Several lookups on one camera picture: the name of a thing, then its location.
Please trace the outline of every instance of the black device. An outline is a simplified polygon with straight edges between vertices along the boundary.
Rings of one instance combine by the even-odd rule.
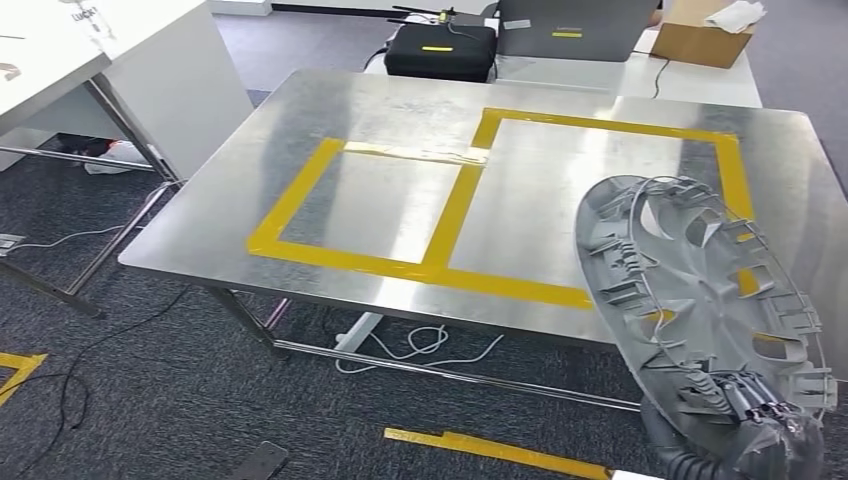
[[[386,52],[389,75],[485,83],[497,35],[489,27],[405,23]]]

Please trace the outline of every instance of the white cable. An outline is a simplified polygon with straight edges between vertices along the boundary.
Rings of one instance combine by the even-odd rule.
[[[436,340],[433,343],[431,343],[431,344],[429,344],[425,347],[419,347],[415,343],[414,337],[415,337],[416,333],[423,332],[423,331],[435,331],[436,332]],[[383,341],[380,340],[380,338],[377,337],[376,335],[374,335],[373,333],[369,333],[368,336],[370,338],[373,338],[374,341],[377,342],[378,345],[380,345],[380,348],[382,348],[383,351],[386,352],[386,355],[392,357],[395,360],[406,360],[406,359],[412,358],[416,355],[429,355],[431,353],[435,353],[439,349],[439,347],[441,347],[442,344],[447,342],[448,338],[450,338],[450,335],[448,335],[448,332],[445,331],[444,325],[439,326],[439,327],[418,327],[418,328],[412,330],[411,332],[409,332],[406,336],[406,340],[409,343],[410,348],[412,348],[412,352],[410,352],[406,355],[397,355],[396,353],[392,352],[389,349],[389,347],[387,347],[386,344],[383,343]],[[500,336],[498,336],[498,338],[494,339],[492,341],[492,343],[490,343],[489,346],[486,347],[485,350],[483,350],[483,353],[481,353],[480,355],[478,355],[474,358],[462,359],[462,360],[441,360],[441,361],[438,361],[438,362],[425,363],[424,366],[435,367],[436,365],[447,365],[447,364],[452,364],[452,363],[475,363],[475,362],[479,362],[480,360],[485,358],[486,355],[488,355],[489,352],[491,352],[493,348],[495,348],[495,345],[497,345],[498,342],[501,341],[501,339],[503,339],[503,335],[500,335]],[[368,366],[368,367],[357,368],[357,369],[354,369],[354,370],[345,370],[341,366],[341,361],[336,360],[336,370],[338,370],[341,373],[346,373],[346,374],[362,373],[362,372],[367,372],[368,370],[372,370],[374,368],[377,368],[377,367],[372,365],[372,366]]]
[[[171,185],[176,185],[176,184],[183,183],[183,182],[185,182],[185,180],[178,180],[178,181],[175,181],[175,182],[165,182],[165,183],[163,183],[162,185],[159,185],[158,187],[156,187],[156,189],[155,189],[155,190],[153,190],[152,192],[150,192],[150,193],[148,193],[148,194],[147,194],[147,197],[146,197],[145,203],[149,202],[149,201],[150,201],[150,198],[151,198],[153,195],[155,195],[156,193],[160,192],[161,190],[164,190],[164,189],[166,189],[166,188],[170,187]],[[62,238],[60,238],[59,240],[56,240],[56,241],[55,241],[55,242],[53,242],[53,243],[48,243],[48,244],[40,244],[40,243],[22,243],[22,244],[20,244],[20,245],[15,245],[14,247],[11,247],[11,248],[7,249],[7,250],[6,250],[6,255],[8,255],[8,254],[10,254],[10,253],[14,252],[15,250],[17,250],[17,249],[19,249],[19,248],[53,248],[53,247],[55,247],[55,246],[57,246],[57,245],[59,245],[59,244],[61,244],[61,243],[65,242],[66,240],[70,240],[70,239],[72,239],[72,238],[74,238],[74,237],[81,237],[81,236],[83,236],[83,235],[99,235],[99,234],[101,234],[101,233],[109,233],[109,232],[111,232],[111,231],[113,231],[113,230],[118,230],[118,229],[121,229],[121,228],[124,228],[124,225],[115,225],[114,227],[104,228],[103,230],[92,230],[92,231],[90,231],[90,232],[77,232],[77,233],[72,233],[72,234],[70,234],[70,235],[68,235],[68,236],[66,236],[66,237],[62,237]],[[142,226],[137,226],[137,227],[135,227],[135,228],[143,229],[144,227],[142,227]]]
[[[111,232],[112,230],[118,230],[119,228],[124,228],[124,226],[123,225],[115,225],[114,227],[105,228],[103,230],[93,230],[93,231],[90,231],[90,232],[72,233],[72,234],[70,234],[66,237],[63,237],[63,238],[60,238],[59,240],[56,240],[53,243],[48,243],[48,244],[22,243],[20,245],[15,245],[14,247],[6,250],[6,254],[8,255],[9,253],[12,253],[13,251],[15,251],[19,248],[53,248],[56,245],[59,245],[60,243],[64,242],[65,240],[70,240],[74,237],[80,237],[80,236],[83,236],[83,235],[97,235],[97,234],[100,234],[100,233],[108,233],[108,232]]]

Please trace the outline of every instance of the stainless steel table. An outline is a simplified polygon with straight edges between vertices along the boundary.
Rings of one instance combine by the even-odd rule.
[[[301,71],[119,261],[211,287],[271,346],[593,401],[274,339],[225,289],[607,344],[572,229],[616,174],[691,176],[755,216],[845,378],[848,205],[795,112]]]

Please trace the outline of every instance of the cord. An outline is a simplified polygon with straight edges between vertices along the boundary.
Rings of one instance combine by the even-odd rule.
[[[185,182],[185,180],[178,180],[178,181],[176,181],[176,182],[165,182],[165,183],[163,183],[162,185],[159,185],[158,187],[156,187],[156,189],[154,189],[152,192],[150,192],[150,193],[148,193],[148,194],[147,194],[147,197],[145,198],[145,203],[149,202],[149,201],[150,201],[150,197],[152,197],[153,195],[156,195],[156,194],[157,194],[158,192],[160,192],[161,190],[164,190],[165,188],[168,188],[168,187],[170,187],[171,185],[177,185],[177,184],[184,183],[184,182]],[[92,231],[90,231],[90,232],[77,232],[77,233],[72,233],[72,234],[70,234],[70,235],[68,235],[68,236],[65,236],[65,237],[60,238],[59,240],[56,240],[56,241],[55,241],[55,242],[53,242],[53,243],[48,243],[48,244],[41,244],[41,243],[22,243],[22,244],[20,244],[20,245],[15,245],[14,247],[11,247],[11,248],[7,249],[7,250],[6,250],[6,255],[8,255],[8,254],[10,254],[10,253],[14,252],[15,250],[17,250],[17,249],[19,249],[19,248],[53,248],[53,247],[55,247],[55,246],[57,246],[57,245],[59,245],[59,244],[61,244],[61,243],[64,243],[65,241],[70,240],[70,239],[75,238],[75,237],[81,237],[81,236],[83,236],[83,235],[99,235],[99,234],[102,234],[102,233],[109,233],[109,232],[111,232],[111,231],[113,231],[113,230],[119,230],[119,229],[121,229],[121,228],[124,228],[124,226],[125,226],[125,225],[115,225],[114,227],[104,228],[103,230],[92,230]]]
[[[364,66],[364,67],[362,67],[362,71],[364,72],[365,70],[368,70],[368,65],[370,65],[370,64],[371,64],[371,62],[372,62],[375,58],[377,58],[377,55],[380,55],[380,54],[386,53],[386,52],[388,52],[388,51],[389,51],[389,47],[381,47],[379,50],[377,50],[376,52],[374,52],[373,54],[371,54],[371,56],[370,56],[370,57],[368,57],[368,60],[365,60],[365,66]]]
[[[486,45],[486,42],[484,42],[483,40],[480,40],[479,38],[475,37],[474,35],[471,35],[471,34],[465,33],[465,32],[457,32],[456,30],[454,30],[453,29],[453,22],[447,22],[447,23],[445,23],[445,25],[448,26],[448,31],[451,32],[452,34],[459,35],[461,37],[468,37],[468,38],[470,38],[470,39],[472,39],[476,42],[481,43],[487,50],[489,49],[489,46]],[[496,52],[491,51],[491,50],[489,50],[489,53],[492,57],[492,67],[495,69],[495,78],[493,80],[497,80],[498,79],[498,54]]]
[[[654,96],[651,97],[651,98],[659,97],[660,96],[660,75],[662,75],[662,72],[664,72],[666,67],[668,67],[668,64],[671,63],[671,59],[668,58],[668,57],[663,57],[662,55],[657,55],[655,53],[643,52],[641,50],[633,50],[633,53],[641,53],[641,54],[647,55],[649,57],[656,57],[656,58],[661,58],[661,59],[665,60],[665,63],[663,64],[662,67],[660,67],[659,71],[657,72],[657,76],[654,77]]]
[[[414,338],[415,334],[420,333],[420,332],[425,332],[425,331],[436,332],[436,340],[433,343],[431,343],[431,344],[429,344],[425,347],[419,347],[415,343],[415,338]],[[412,348],[412,352],[410,352],[406,355],[397,355],[396,353],[392,352],[389,349],[389,347],[387,347],[386,344],[383,343],[383,341],[380,340],[380,338],[377,337],[376,335],[374,335],[373,333],[369,333],[368,337],[374,339],[374,341],[377,342],[377,344],[380,345],[380,347],[383,349],[383,351],[386,352],[386,354],[388,356],[390,356],[391,358],[393,358],[395,360],[407,360],[407,359],[410,359],[410,358],[415,357],[417,355],[430,355],[431,353],[435,353],[439,349],[439,347],[442,346],[443,343],[448,341],[448,339],[450,338],[450,335],[448,335],[448,332],[445,331],[444,325],[441,325],[439,327],[418,327],[418,328],[412,330],[411,332],[409,332],[406,335],[406,341],[407,341],[407,343],[409,343],[409,346]],[[492,343],[489,344],[488,347],[486,347],[485,350],[483,350],[483,353],[481,353],[480,355],[478,355],[474,358],[460,359],[460,360],[440,360],[438,362],[425,363],[424,366],[435,367],[436,365],[447,365],[447,364],[452,364],[452,363],[476,363],[476,362],[479,362],[480,360],[485,358],[486,355],[488,355],[489,352],[491,352],[493,348],[495,348],[495,345],[497,345],[498,342],[500,342],[503,339],[503,337],[504,337],[503,335],[499,335],[497,338],[495,338],[492,341]],[[357,369],[354,369],[354,370],[345,370],[341,366],[341,361],[336,360],[336,370],[338,370],[341,373],[346,373],[346,374],[362,373],[362,372],[367,372],[368,370],[372,370],[372,369],[375,369],[375,368],[377,368],[377,367],[374,366],[374,365],[371,365],[371,366],[368,366],[368,367],[357,368]]]
[[[55,241],[55,242],[53,242],[53,243],[48,243],[48,244],[41,244],[41,243],[22,243],[22,244],[20,244],[20,245],[15,245],[14,247],[11,247],[11,248],[9,248],[8,250],[6,250],[6,254],[12,253],[12,252],[14,252],[15,250],[17,250],[17,249],[19,249],[19,248],[53,248],[53,247],[55,247],[55,246],[59,245],[60,243],[63,243],[63,242],[65,242],[66,240],[70,240],[70,239],[72,239],[72,238],[74,238],[74,237],[81,237],[81,236],[83,236],[83,235],[98,235],[98,234],[101,234],[101,233],[109,233],[109,232],[111,232],[111,231],[113,231],[113,230],[118,230],[118,229],[120,229],[120,228],[124,228],[124,226],[123,226],[123,225],[115,225],[114,227],[104,228],[103,230],[92,230],[92,231],[90,231],[90,232],[78,232],[78,233],[72,233],[72,234],[70,234],[70,235],[68,235],[68,236],[65,236],[65,237],[60,238],[59,240],[57,240],[57,241]]]
[[[66,401],[67,401],[67,398],[68,398],[68,384],[70,383],[70,380],[72,378],[77,380],[80,383],[80,385],[82,386],[84,397],[83,397],[83,408],[82,408],[82,412],[80,413],[79,420],[72,423],[70,425],[70,428],[71,429],[77,429],[80,426],[82,426],[83,421],[85,421],[86,414],[88,413],[88,398],[89,398],[90,392],[89,392],[88,386],[85,384],[85,382],[83,382],[82,379],[80,377],[78,377],[77,375],[74,375],[74,370],[76,369],[77,365],[79,365],[80,360],[82,360],[82,357],[85,356],[86,353],[88,353],[93,348],[97,347],[98,345],[100,345],[104,342],[107,342],[109,340],[112,340],[115,337],[118,337],[120,335],[123,335],[124,333],[129,332],[130,330],[134,330],[138,327],[141,327],[142,325],[150,323],[151,321],[153,321],[153,320],[161,317],[162,315],[166,314],[171,308],[174,307],[174,305],[176,305],[185,296],[186,293],[188,293],[190,288],[191,288],[190,285],[185,286],[180,291],[180,293],[176,297],[174,297],[173,300],[171,300],[164,308],[162,308],[158,312],[154,313],[153,315],[145,318],[144,320],[142,320],[140,322],[134,323],[134,324],[130,325],[129,327],[122,328],[122,329],[120,329],[120,330],[118,330],[117,332],[114,332],[114,333],[110,333],[109,335],[106,335],[105,337],[101,338],[100,340],[98,340],[98,341],[96,341],[92,344],[89,344],[88,346],[86,346],[85,348],[80,350],[80,352],[77,354],[76,357],[74,357],[74,360],[71,362],[71,366],[70,366],[70,368],[68,368],[67,372],[59,373],[59,374],[39,375],[37,377],[30,377],[30,378],[27,378],[27,379],[25,379],[21,382],[18,382],[15,385],[12,385],[11,387],[8,387],[8,388],[3,390],[2,393],[6,393],[9,390],[11,390],[13,388],[17,388],[17,387],[19,387],[19,386],[21,386],[25,383],[28,383],[30,381],[40,380],[40,379],[44,379],[44,378],[64,377],[64,381],[62,382],[62,395],[61,395],[60,400],[59,400],[59,428],[56,429],[56,433],[53,435],[53,438],[50,440],[50,443],[47,445],[47,448],[45,448],[33,461],[31,461],[29,464],[27,464],[27,466],[24,467],[23,470],[21,470],[17,475],[15,475],[16,479],[21,478],[26,472],[31,470],[44,457],[46,457],[48,453],[50,453],[50,451],[53,449],[53,447],[56,446],[56,443],[58,442],[59,437],[61,436],[62,432],[65,429],[65,424],[67,423],[68,415],[67,415],[67,412],[66,412]]]

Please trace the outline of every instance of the black cable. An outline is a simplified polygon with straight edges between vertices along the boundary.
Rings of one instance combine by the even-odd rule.
[[[368,65],[371,63],[372,60],[377,58],[377,55],[380,55],[381,53],[386,53],[388,51],[389,51],[389,47],[388,47],[388,45],[386,45],[385,47],[381,47],[379,50],[374,52],[370,57],[368,57],[368,60],[365,60],[365,66],[362,67],[362,71],[368,70]]]
[[[479,38],[475,37],[474,35],[471,35],[471,34],[465,33],[465,32],[457,32],[456,30],[454,30],[453,29],[453,22],[449,21],[449,22],[445,23],[445,25],[448,26],[448,31],[451,32],[452,34],[459,35],[459,36],[462,36],[462,37],[468,37],[468,38],[482,44],[483,47],[486,48],[486,50],[489,50],[489,54],[492,57],[492,67],[494,67],[494,69],[495,69],[495,78],[493,80],[497,80],[498,79],[498,54],[497,54],[497,52],[494,52],[491,49],[489,49],[489,45],[487,45],[486,42],[484,42],[483,40],[480,40]]]
[[[65,405],[66,405],[67,398],[68,398],[68,384],[69,384],[69,382],[72,378],[75,379],[76,381],[78,381],[79,384],[82,386],[84,397],[83,397],[83,408],[82,408],[82,412],[80,413],[79,420],[77,420],[75,423],[73,423],[70,428],[76,429],[76,428],[79,428],[80,426],[82,426],[82,423],[85,420],[86,414],[88,413],[89,389],[88,389],[88,386],[85,384],[85,382],[80,377],[74,375],[74,370],[76,369],[77,365],[79,365],[79,362],[82,359],[82,357],[86,353],[91,351],[94,347],[96,347],[96,346],[98,346],[98,345],[100,345],[100,344],[102,344],[102,343],[104,343],[108,340],[111,340],[115,337],[118,337],[119,335],[123,335],[124,333],[129,332],[130,330],[134,330],[138,327],[141,327],[142,325],[150,323],[153,320],[155,320],[155,319],[161,317],[162,315],[166,314],[171,308],[174,307],[174,305],[177,304],[177,302],[179,302],[183,298],[183,296],[185,296],[186,293],[188,293],[190,288],[191,288],[190,285],[187,285],[186,287],[184,287],[182,289],[182,291],[180,291],[180,293],[176,297],[174,297],[173,300],[171,300],[171,302],[169,302],[164,308],[162,308],[158,312],[154,313],[153,315],[145,318],[144,320],[142,320],[140,322],[134,323],[134,324],[130,325],[129,327],[122,328],[122,329],[120,329],[120,330],[118,330],[117,332],[114,332],[114,333],[110,333],[109,335],[106,335],[105,337],[101,338],[100,340],[97,340],[96,342],[94,342],[94,343],[86,346],[85,348],[83,348],[77,354],[77,356],[74,357],[74,360],[73,360],[73,362],[71,362],[71,366],[70,366],[70,368],[68,368],[68,371],[66,373],[39,375],[37,377],[30,377],[30,378],[27,378],[27,379],[15,384],[15,385],[12,385],[11,387],[3,390],[2,393],[5,393],[5,392],[7,392],[7,391],[9,391],[13,388],[16,388],[20,385],[25,384],[27,382],[30,382],[30,381],[33,381],[33,380],[40,380],[40,379],[43,379],[43,378],[64,377],[64,379],[65,379],[62,382],[62,394],[61,394],[60,399],[59,399],[59,428],[56,430],[56,433],[53,435],[53,438],[50,440],[50,444],[47,445],[47,448],[44,449],[33,461],[31,461],[29,464],[27,464],[27,466],[23,470],[21,470],[17,475],[15,475],[16,479],[21,478],[26,472],[28,472],[35,465],[37,465],[45,456],[47,456],[48,453],[50,453],[50,451],[53,449],[53,447],[56,446],[56,443],[58,442],[59,437],[61,436],[62,432],[65,429],[65,424],[66,424],[66,421],[67,421],[67,413],[66,413]]]
[[[662,72],[665,71],[666,67],[668,67],[668,64],[671,63],[671,59],[668,58],[668,57],[663,57],[662,55],[657,55],[657,54],[648,53],[648,52],[642,52],[642,51],[639,51],[639,50],[633,50],[633,53],[641,53],[641,54],[644,54],[644,55],[648,55],[649,57],[662,58],[662,59],[665,60],[665,63],[663,64],[662,67],[660,67],[660,70],[657,72],[657,76],[654,77],[654,96],[651,97],[651,98],[659,97],[660,96],[660,75],[662,75]]]
[[[41,379],[44,379],[44,378],[56,378],[56,377],[64,377],[66,381],[73,378],[74,380],[79,382],[80,386],[83,389],[82,413],[80,414],[80,421],[71,426],[71,428],[76,428],[79,425],[79,423],[82,421],[82,418],[84,418],[86,413],[88,412],[88,398],[90,396],[90,390],[88,388],[88,385],[86,385],[86,383],[82,380],[82,378],[80,378],[76,375],[71,375],[71,374],[68,374],[68,373],[56,373],[56,374],[49,374],[49,375],[39,375],[37,377],[30,377],[30,378],[27,378],[26,380],[18,382],[17,384],[12,385],[11,387],[3,390],[2,393],[6,393],[9,390],[12,390],[13,388],[17,388],[17,387],[29,382],[30,380],[41,380]],[[60,400],[59,400],[59,411],[60,412],[64,412],[65,406],[62,403],[64,401],[65,400],[64,400],[64,395],[63,395],[62,397],[60,397]],[[56,428],[56,433],[53,434],[53,437],[50,439],[50,443],[47,445],[47,448],[42,450],[41,453],[37,457],[35,457],[35,459],[33,459],[31,462],[29,462],[27,464],[27,466],[24,467],[23,470],[21,470],[17,475],[15,475],[16,479],[22,477],[26,472],[28,472],[30,469],[32,469],[32,467],[36,466],[38,464],[38,462],[40,462],[53,449],[53,447],[56,446],[56,442],[59,441],[59,437],[62,435],[62,432],[64,431],[64,429],[65,429],[65,415],[64,415],[64,413],[62,413],[62,414],[59,415],[59,427]]]

